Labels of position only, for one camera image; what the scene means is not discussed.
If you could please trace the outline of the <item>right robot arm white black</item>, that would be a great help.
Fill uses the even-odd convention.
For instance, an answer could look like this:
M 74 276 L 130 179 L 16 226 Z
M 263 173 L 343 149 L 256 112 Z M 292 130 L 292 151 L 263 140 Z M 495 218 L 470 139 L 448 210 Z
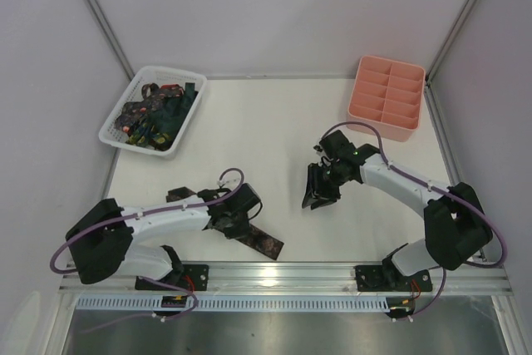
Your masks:
M 308 165 L 303 208 L 315 210 L 338 202 L 341 187 L 356 181 L 383 191 L 421 216 L 424 238 L 402 245 L 382 261 L 383 278 L 392 287 L 399 279 L 428 269 L 458 269 L 493 239 L 468 184 L 433 185 L 393 166 L 379 146 L 356 147 L 340 130 L 324 136 L 314 149 L 321 160 Z

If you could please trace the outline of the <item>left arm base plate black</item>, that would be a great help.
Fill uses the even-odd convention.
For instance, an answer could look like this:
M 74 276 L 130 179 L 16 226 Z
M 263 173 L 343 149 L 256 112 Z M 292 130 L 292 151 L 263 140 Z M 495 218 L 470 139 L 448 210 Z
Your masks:
M 145 279 L 137 277 L 135 289 L 140 291 L 161 291 L 166 289 L 166 284 L 184 288 L 191 292 L 203 292 L 207 289 L 209 281 L 209 266 L 207 264 L 183 264 L 176 271 L 172 271 L 159 280 L 159 284 L 153 284 Z

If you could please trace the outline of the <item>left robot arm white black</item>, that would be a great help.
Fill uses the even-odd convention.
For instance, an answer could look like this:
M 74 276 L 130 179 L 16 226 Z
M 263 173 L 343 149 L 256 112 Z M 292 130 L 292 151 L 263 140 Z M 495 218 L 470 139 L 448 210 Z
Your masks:
M 83 284 L 113 275 L 142 276 L 164 281 L 183 273 L 176 252 L 162 244 L 141 243 L 180 231 L 214 229 L 228 239 L 251 232 L 248 212 L 261 203 L 252 186 L 201 190 L 186 187 L 170 192 L 174 199 L 159 207 L 122 207 L 114 199 L 97 203 L 66 234 L 76 272 Z

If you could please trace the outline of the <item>dark brown floral tie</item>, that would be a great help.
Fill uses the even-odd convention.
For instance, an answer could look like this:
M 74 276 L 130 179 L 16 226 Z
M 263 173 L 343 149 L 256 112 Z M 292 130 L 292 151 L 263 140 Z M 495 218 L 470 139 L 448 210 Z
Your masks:
M 218 217 L 223 213 L 233 213 L 236 211 L 247 211 L 251 232 L 242 239 L 235 239 L 241 244 L 261 253 L 272 260 L 277 260 L 284 246 L 284 242 L 267 234 L 263 230 L 251 224 L 251 220 L 259 215 L 263 209 L 262 200 L 254 191 L 251 185 L 244 183 L 239 189 L 230 190 L 229 188 L 218 188 L 215 190 L 201 190 L 197 193 L 198 197 L 205 202 L 219 200 L 222 196 L 232 194 L 227 200 L 216 205 L 210 205 L 208 208 L 209 221 L 213 217 Z M 184 200 L 196 193 L 187 187 L 180 187 L 170 190 L 167 193 L 166 200 L 174 202 Z

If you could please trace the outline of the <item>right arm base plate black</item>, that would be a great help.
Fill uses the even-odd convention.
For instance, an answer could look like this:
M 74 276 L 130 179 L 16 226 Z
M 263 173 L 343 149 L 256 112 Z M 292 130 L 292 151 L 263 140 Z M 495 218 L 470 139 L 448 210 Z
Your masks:
M 354 271 L 359 292 L 406 293 L 414 289 L 429 293 L 433 289 L 430 274 L 426 269 L 405 276 L 393 266 L 361 264 L 356 266 Z

